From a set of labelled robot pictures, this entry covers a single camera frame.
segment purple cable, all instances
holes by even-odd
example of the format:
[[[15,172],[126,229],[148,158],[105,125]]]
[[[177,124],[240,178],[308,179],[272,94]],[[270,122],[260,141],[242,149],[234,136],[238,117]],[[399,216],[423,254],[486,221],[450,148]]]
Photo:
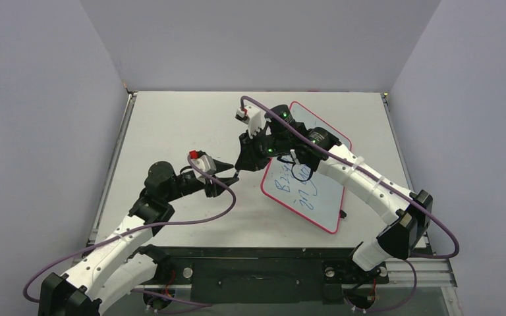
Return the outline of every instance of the purple cable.
[[[414,294],[416,293],[416,287],[418,286],[418,278],[416,277],[416,268],[414,268],[414,265],[412,265],[412,263],[410,261],[408,261],[408,260],[403,260],[403,261],[408,263],[408,265],[410,265],[410,268],[412,269],[412,274],[414,275],[414,286],[412,287],[412,291],[410,291],[410,294],[405,299],[403,299],[399,303],[396,303],[393,306],[375,308],[375,309],[366,309],[366,313],[379,313],[382,311],[391,311],[393,309],[401,307],[402,305],[405,305],[408,301],[410,301],[414,297]],[[354,306],[354,304],[352,304],[350,301],[348,301],[348,298],[346,298],[346,302],[348,302],[350,305]],[[363,309],[356,307],[356,306],[354,306],[354,308],[357,311],[364,311]]]
[[[148,225],[144,225],[144,226],[139,226],[139,227],[136,227],[136,228],[133,228],[131,230],[128,230],[122,234],[119,234],[115,237],[112,237],[108,240],[104,240],[102,242],[99,242],[93,246],[90,246],[90,247],[86,247],[82,250],[79,250],[77,252],[74,252],[70,255],[66,255],[64,257],[61,257],[57,260],[55,260],[54,262],[46,265],[45,267],[43,267],[41,270],[39,270],[38,272],[36,272],[36,274],[34,274],[34,276],[32,276],[28,282],[26,283],[26,285],[24,285],[24,289],[22,289],[22,295],[24,296],[24,298],[26,298],[28,301],[30,302],[34,302],[34,303],[39,303],[40,300],[37,299],[37,298],[33,298],[32,296],[30,296],[28,294],[28,288],[30,287],[30,285],[40,276],[42,275],[44,272],[46,272],[47,270],[49,270],[50,268],[54,267],[55,265],[57,265],[58,263],[61,263],[67,259],[70,259],[70,258],[73,258],[73,257],[76,257],[77,255],[80,255],[82,253],[85,253],[87,251],[90,251],[90,250],[94,250],[98,247],[102,247],[104,245],[107,245],[111,242],[114,242],[115,240],[118,240],[119,238],[121,237],[125,237],[129,234],[132,234],[133,232],[138,232],[139,230],[144,230],[144,229],[147,229],[147,228],[152,228],[152,227],[159,227],[159,226],[166,226],[166,225],[192,225],[192,224],[202,224],[202,223],[206,223],[206,222],[210,222],[210,221],[214,221],[215,219],[219,219],[220,217],[226,215],[229,211],[231,211],[231,209],[234,207],[235,203],[236,203],[236,195],[234,193],[234,191],[232,191],[232,189],[230,189],[230,187],[228,187],[226,184],[224,184],[222,181],[214,178],[213,176],[211,176],[210,174],[207,174],[206,172],[200,170],[197,166],[195,166],[194,163],[192,163],[191,161],[191,157],[187,156],[187,162],[189,163],[189,165],[196,171],[196,172],[199,172],[202,176],[205,176],[206,178],[210,179],[212,182],[218,184],[219,186],[221,186],[222,188],[224,188],[225,190],[227,190],[231,195],[232,195],[232,203],[230,204],[230,206],[228,206],[228,208],[218,214],[218,215],[214,215],[212,217],[208,217],[206,219],[198,219],[198,220],[195,220],[195,221],[185,221],[185,222],[161,222],[161,223],[154,223],[154,224],[148,224]]]
[[[155,298],[162,298],[164,300],[171,300],[173,302],[179,302],[179,303],[195,306],[195,307],[192,307],[190,309],[182,309],[180,311],[162,311],[162,310],[159,310],[158,313],[161,313],[161,314],[181,314],[181,313],[186,313],[188,311],[194,311],[196,309],[200,309],[200,308],[204,308],[204,307],[211,307],[212,306],[212,304],[197,303],[197,302],[192,302],[192,301],[187,301],[187,300],[181,300],[181,299],[178,299],[178,298],[171,298],[169,296],[166,296],[166,295],[163,295],[163,294],[160,294],[160,293],[156,293],[156,292],[152,292],[152,291],[147,291],[147,290],[143,290],[143,289],[140,289],[140,288],[133,288],[131,290],[131,292],[133,292],[133,293],[143,293],[143,294],[154,296]]]
[[[290,126],[288,123],[286,123],[286,121],[284,121],[283,119],[281,119],[278,115],[276,115],[273,111],[271,111],[269,108],[267,108],[266,106],[262,105],[259,101],[251,98],[251,97],[248,97],[247,95],[244,95],[241,97],[240,99],[240,102],[241,102],[241,108],[243,109],[244,108],[244,101],[249,101],[253,104],[255,104],[257,107],[261,108],[263,111],[265,111],[272,119],[275,119],[277,120],[280,124],[282,124],[286,129],[288,129],[290,132],[292,132],[292,134],[294,134],[295,136],[297,136],[299,139],[301,139],[303,142],[305,142],[306,144],[308,144],[309,146],[313,147],[314,149],[318,150],[319,152],[323,153],[324,155],[327,155],[331,158],[334,158],[336,160],[338,160],[339,162],[347,165],[347,166],[353,166],[354,164],[345,160],[345,159],[342,159],[326,150],[324,150],[323,148],[317,146],[316,144],[310,142],[307,138],[305,138],[302,134],[300,134],[300,132],[298,132],[297,130],[295,130],[292,126]],[[379,181],[379,178],[374,176],[372,173],[370,173],[369,171],[367,171],[366,169],[362,168],[362,167],[357,167],[356,168],[357,171],[360,171],[362,173],[364,173],[366,176],[369,176],[373,181],[375,182],[378,182]],[[450,238],[451,240],[453,241],[454,245],[455,245],[455,250],[448,254],[448,255],[424,255],[422,253],[412,253],[412,256],[413,257],[420,257],[420,258],[427,258],[427,259],[449,259],[449,258],[452,258],[456,255],[459,254],[459,250],[460,250],[460,245],[459,245],[459,241],[457,240],[457,237],[455,237],[455,235],[439,220],[437,219],[437,217],[433,216],[427,209],[423,208],[420,204],[416,203],[413,199],[411,199],[410,197],[402,194],[400,191],[398,191],[397,189],[395,189],[394,187],[384,183],[384,182],[380,182],[379,183],[381,186],[383,186],[384,188],[386,188],[387,190],[397,194],[398,196],[400,196],[401,198],[403,198],[405,201],[409,202],[412,206],[414,206],[415,208],[417,208],[420,212],[422,212],[423,214],[425,214],[427,217],[429,217],[436,225],[438,225]]]

